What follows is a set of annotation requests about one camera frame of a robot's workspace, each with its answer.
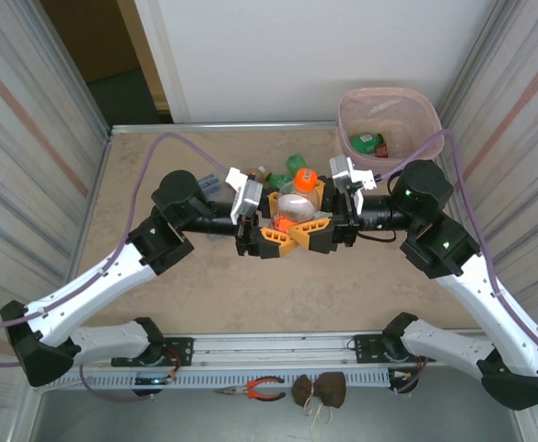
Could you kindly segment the white door frame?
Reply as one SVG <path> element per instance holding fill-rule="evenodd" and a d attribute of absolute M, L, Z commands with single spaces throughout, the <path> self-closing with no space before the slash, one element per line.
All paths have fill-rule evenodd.
<path fill-rule="evenodd" d="M 116 0 L 157 111 L 192 121 L 165 25 L 163 0 Z"/>

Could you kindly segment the blue white label water bottle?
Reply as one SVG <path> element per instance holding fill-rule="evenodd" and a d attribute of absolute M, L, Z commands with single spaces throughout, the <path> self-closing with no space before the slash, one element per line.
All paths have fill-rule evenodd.
<path fill-rule="evenodd" d="M 223 192 L 226 189 L 226 183 L 214 173 L 199 179 L 198 185 L 206 197 Z"/>

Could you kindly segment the brown wooden door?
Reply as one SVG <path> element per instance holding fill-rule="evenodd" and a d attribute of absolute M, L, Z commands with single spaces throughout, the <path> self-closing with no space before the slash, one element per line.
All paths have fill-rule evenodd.
<path fill-rule="evenodd" d="M 40 0 L 108 125 L 171 123 L 135 0 Z"/>

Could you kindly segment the aluminium back rail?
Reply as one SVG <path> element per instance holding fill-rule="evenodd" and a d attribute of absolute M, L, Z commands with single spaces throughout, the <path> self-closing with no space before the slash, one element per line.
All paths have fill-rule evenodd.
<path fill-rule="evenodd" d="M 116 124 L 111 134 L 163 134 L 163 133 L 217 133 L 217 132 L 269 132 L 269 131 L 329 131 L 335 122 L 215 122 L 180 124 Z"/>

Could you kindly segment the grey metal shelf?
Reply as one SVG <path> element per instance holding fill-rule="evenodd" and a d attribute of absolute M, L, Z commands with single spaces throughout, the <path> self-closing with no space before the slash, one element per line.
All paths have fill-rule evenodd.
<path fill-rule="evenodd" d="M 446 367 L 425 370 L 416 389 L 350 387 L 319 422 L 291 398 L 275 403 L 212 390 L 165 390 L 152 401 L 117 403 L 85 390 L 44 394 L 24 408 L 17 442 L 529 442 L 514 412 Z"/>

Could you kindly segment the brown cloth pouch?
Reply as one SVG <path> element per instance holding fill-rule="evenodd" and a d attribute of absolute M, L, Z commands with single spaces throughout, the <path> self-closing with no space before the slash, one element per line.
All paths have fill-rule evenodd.
<path fill-rule="evenodd" d="M 345 402 L 346 377 L 343 372 L 324 372 L 315 381 L 307 375 L 298 377 L 291 393 L 295 404 L 304 407 L 309 399 L 318 398 L 327 407 L 339 409 Z"/>

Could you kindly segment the large green soda bottle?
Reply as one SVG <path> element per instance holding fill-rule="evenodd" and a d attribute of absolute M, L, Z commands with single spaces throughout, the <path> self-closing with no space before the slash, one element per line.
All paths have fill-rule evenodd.
<path fill-rule="evenodd" d="M 377 149 L 385 144 L 385 139 L 380 133 L 359 134 L 350 139 L 350 145 L 355 151 L 364 155 L 373 155 Z"/>

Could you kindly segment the aluminium front rail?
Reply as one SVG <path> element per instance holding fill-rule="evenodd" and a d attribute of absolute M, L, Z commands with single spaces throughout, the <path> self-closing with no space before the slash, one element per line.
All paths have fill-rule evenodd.
<path fill-rule="evenodd" d="M 488 340 L 435 327 L 419 329 L 408 346 L 387 333 L 359 334 L 230 334 L 167 336 L 159 343 L 143 346 L 146 333 L 131 324 L 119 327 L 80 328 L 72 337 L 75 366 L 109 362 L 112 366 L 164 366 L 179 361 L 182 366 L 286 364 L 354 360 L 359 364 L 402 364 L 419 356 L 457 366 L 475 363 L 495 349 Z"/>

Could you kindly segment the orange handled pliers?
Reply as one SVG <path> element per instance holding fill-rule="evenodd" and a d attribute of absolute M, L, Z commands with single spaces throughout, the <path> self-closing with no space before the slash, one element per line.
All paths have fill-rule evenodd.
<path fill-rule="evenodd" d="M 265 394 L 256 391 L 255 388 L 262 384 L 284 384 L 285 381 L 279 377 L 261 377 L 247 382 L 245 385 L 230 386 L 215 390 L 215 393 L 236 396 L 245 395 L 250 400 L 273 402 L 280 401 L 286 397 L 284 392 L 278 392 L 275 394 Z"/>

